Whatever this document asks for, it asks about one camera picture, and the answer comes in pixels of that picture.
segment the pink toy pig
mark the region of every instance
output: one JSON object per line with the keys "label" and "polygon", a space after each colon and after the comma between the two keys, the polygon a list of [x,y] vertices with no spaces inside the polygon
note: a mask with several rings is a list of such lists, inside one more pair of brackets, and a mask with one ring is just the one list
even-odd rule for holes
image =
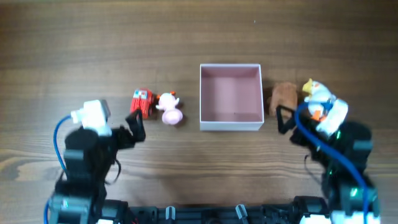
{"label": "pink toy pig", "polygon": [[182,120],[182,112],[176,109],[180,99],[175,97],[171,93],[163,93],[159,98],[159,105],[156,105],[158,110],[164,110],[162,115],[162,121],[165,124],[175,125]]}

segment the brown toy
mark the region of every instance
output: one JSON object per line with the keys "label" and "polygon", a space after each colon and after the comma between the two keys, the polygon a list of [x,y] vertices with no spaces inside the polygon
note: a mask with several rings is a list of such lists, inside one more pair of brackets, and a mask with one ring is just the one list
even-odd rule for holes
{"label": "brown toy", "polygon": [[[278,105],[295,110],[297,108],[297,86],[290,82],[276,83],[272,89],[272,96],[268,98],[268,103],[271,116],[276,115]],[[292,114],[282,110],[282,116],[290,118]]]}

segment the yellow beak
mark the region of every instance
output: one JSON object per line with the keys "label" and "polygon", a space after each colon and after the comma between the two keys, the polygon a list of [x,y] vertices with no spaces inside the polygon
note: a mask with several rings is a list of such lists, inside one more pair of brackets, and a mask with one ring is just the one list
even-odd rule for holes
{"label": "yellow beak", "polygon": [[312,79],[310,78],[309,81],[304,84],[303,91],[309,93],[311,95],[312,92]]}

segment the wooden table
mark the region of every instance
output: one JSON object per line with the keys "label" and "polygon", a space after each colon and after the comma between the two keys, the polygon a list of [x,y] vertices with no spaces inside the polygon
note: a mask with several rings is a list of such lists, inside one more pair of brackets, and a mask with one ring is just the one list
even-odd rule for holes
{"label": "wooden table", "polygon": [[[382,222],[398,217],[398,5],[389,1],[89,1],[0,6],[0,223],[41,223],[61,167],[58,120],[107,99],[125,124],[133,91],[176,91],[187,122],[146,121],[108,198],[130,205],[248,205],[321,195],[308,153],[267,117],[259,132],[199,132],[199,65],[260,63],[263,86],[308,78],[373,128],[368,173]],[[60,147],[67,122],[58,135]],[[309,162],[320,176],[323,169]],[[112,179],[117,168],[108,175]]]}

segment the white box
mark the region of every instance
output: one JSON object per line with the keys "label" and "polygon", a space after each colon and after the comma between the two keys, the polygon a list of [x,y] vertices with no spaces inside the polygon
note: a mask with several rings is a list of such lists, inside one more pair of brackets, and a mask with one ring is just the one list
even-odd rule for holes
{"label": "white box", "polygon": [[257,131],[264,124],[259,64],[200,65],[200,130]]}

